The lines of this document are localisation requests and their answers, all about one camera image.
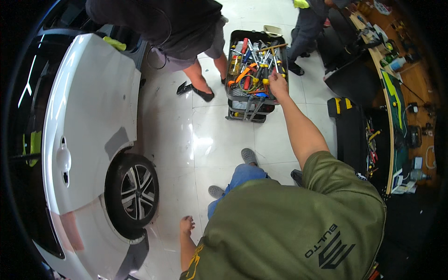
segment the wooden workbench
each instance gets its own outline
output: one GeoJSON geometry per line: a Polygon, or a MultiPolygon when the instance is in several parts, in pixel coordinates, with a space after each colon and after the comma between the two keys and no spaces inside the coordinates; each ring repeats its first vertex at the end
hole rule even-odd
{"type": "MultiPolygon", "coordinates": [[[[391,28],[391,23],[396,22],[396,18],[398,17],[397,11],[394,11],[393,14],[385,16],[380,14],[378,11],[373,10],[372,13],[369,15],[369,17],[363,16],[359,12],[355,12],[350,16],[350,20],[355,25],[355,27],[358,30],[362,30],[365,28],[365,24],[362,23],[357,17],[361,16],[365,22],[370,22],[372,25],[377,24],[379,27],[381,27],[386,35],[390,38],[395,40],[397,46],[400,50],[400,55],[403,56],[405,54],[405,51],[400,46],[400,42],[398,40],[397,34],[395,30],[391,28]]],[[[368,39],[362,35],[362,38],[365,43],[368,43],[368,39]]],[[[397,77],[396,73],[393,72],[388,66],[382,67],[380,65],[380,61],[383,59],[384,55],[378,50],[377,47],[370,48],[369,53],[372,57],[372,60],[374,62],[375,68],[378,72],[378,76],[380,80],[383,79],[383,76],[381,74],[381,70],[385,70],[389,74],[391,74],[394,77],[397,77]]],[[[409,86],[414,92],[418,93],[420,98],[427,102],[437,103],[437,99],[434,94],[431,94],[433,92],[431,83],[429,82],[429,75],[427,71],[423,67],[424,62],[418,61],[413,64],[405,64],[403,68],[400,69],[400,76],[402,81],[409,86]]],[[[418,102],[419,105],[422,105],[421,100],[414,96],[408,89],[405,87],[401,87],[401,91],[403,93],[403,98],[405,100],[406,104],[409,104],[411,102],[418,102]]],[[[383,89],[384,98],[385,100],[389,100],[388,92],[384,88],[383,89]]],[[[390,162],[389,162],[389,173],[388,173],[388,183],[385,190],[386,194],[390,194],[391,188],[392,188],[392,176],[393,176],[393,165],[394,165],[394,128],[393,128],[393,122],[392,122],[392,109],[390,106],[390,102],[386,102],[386,106],[388,109],[388,118],[389,118],[389,133],[390,133],[390,162]]],[[[418,126],[425,126],[426,122],[431,121],[428,114],[425,112],[422,112],[423,108],[420,108],[419,113],[417,115],[408,118],[408,123],[418,126]]],[[[422,137],[422,146],[417,149],[410,149],[409,150],[409,159],[413,159],[416,156],[421,156],[423,158],[423,161],[425,161],[425,155],[426,150],[428,147],[434,145],[434,139],[433,137],[429,136],[423,136],[422,137]]],[[[434,161],[434,154],[429,153],[428,155],[428,163],[429,165],[432,165],[432,162],[434,161]]],[[[435,171],[436,169],[428,169],[426,168],[426,165],[423,163],[423,172],[425,172],[428,175],[431,175],[435,179],[435,171]]],[[[435,185],[436,180],[427,181],[425,182],[427,185],[435,185]]]]}

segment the person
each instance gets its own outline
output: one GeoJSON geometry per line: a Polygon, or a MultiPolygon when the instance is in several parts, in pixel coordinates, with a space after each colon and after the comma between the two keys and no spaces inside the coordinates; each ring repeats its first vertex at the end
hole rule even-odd
{"type": "Polygon", "coordinates": [[[299,76],[305,73],[295,63],[296,59],[299,56],[310,56],[307,51],[315,48],[315,41],[325,25],[330,8],[339,10],[347,7],[350,12],[354,12],[356,5],[351,3],[352,1],[354,0],[295,0],[295,5],[299,7],[299,16],[296,27],[291,32],[291,47],[287,51],[291,72],[299,76]]]}
{"type": "Polygon", "coordinates": [[[317,127],[269,77],[283,108],[303,187],[284,186],[244,149],[225,191],[208,208],[198,245],[191,216],[180,222],[180,279],[366,279],[383,239],[386,206],[375,187],[335,159],[317,127]]]}
{"type": "Polygon", "coordinates": [[[214,0],[87,0],[86,12],[98,24],[126,26],[148,41],[171,71],[183,70],[193,91],[210,102],[215,94],[202,75],[197,55],[204,52],[227,76],[223,52],[222,5],[214,0]]]}

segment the yellow-handled screwdriver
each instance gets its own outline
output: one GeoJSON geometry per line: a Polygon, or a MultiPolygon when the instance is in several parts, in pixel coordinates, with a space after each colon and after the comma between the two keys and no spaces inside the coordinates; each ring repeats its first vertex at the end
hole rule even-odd
{"type": "Polygon", "coordinates": [[[279,60],[279,59],[277,59],[277,49],[276,49],[276,51],[274,52],[274,57],[276,58],[276,70],[277,70],[277,73],[278,74],[281,74],[281,76],[284,78],[284,77],[286,77],[286,74],[284,73],[284,68],[283,68],[283,65],[282,65],[282,63],[281,63],[281,60],[279,60]]]}
{"type": "Polygon", "coordinates": [[[252,81],[254,83],[254,85],[258,84],[258,81],[261,78],[261,74],[263,73],[263,70],[264,70],[264,64],[260,64],[260,67],[257,70],[257,74],[255,75],[255,77],[253,78],[253,81],[252,81]]]}
{"type": "Polygon", "coordinates": [[[269,65],[265,64],[263,67],[263,84],[269,85],[269,65]]]}

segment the black pants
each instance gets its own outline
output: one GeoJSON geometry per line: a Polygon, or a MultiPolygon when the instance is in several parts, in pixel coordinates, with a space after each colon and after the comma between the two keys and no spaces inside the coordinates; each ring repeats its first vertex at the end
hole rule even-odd
{"type": "Polygon", "coordinates": [[[291,33],[293,42],[288,49],[288,59],[295,61],[297,57],[308,49],[314,49],[314,42],[323,29],[328,11],[323,17],[318,16],[313,9],[300,9],[296,28],[291,33]]]}

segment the gray slipper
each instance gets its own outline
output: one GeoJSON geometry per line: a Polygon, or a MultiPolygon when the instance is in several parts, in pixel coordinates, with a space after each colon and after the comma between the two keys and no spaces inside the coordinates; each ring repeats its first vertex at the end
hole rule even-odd
{"type": "Polygon", "coordinates": [[[224,190],[218,186],[211,185],[208,187],[208,193],[211,195],[214,199],[220,198],[224,194],[224,190]]]}
{"type": "Polygon", "coordinates": [[[258,166],[257,158],[255,157],[255,152],[249,148],[244,148],[241,150],[241,157],[245,164],[255,163],[258,166]]]}

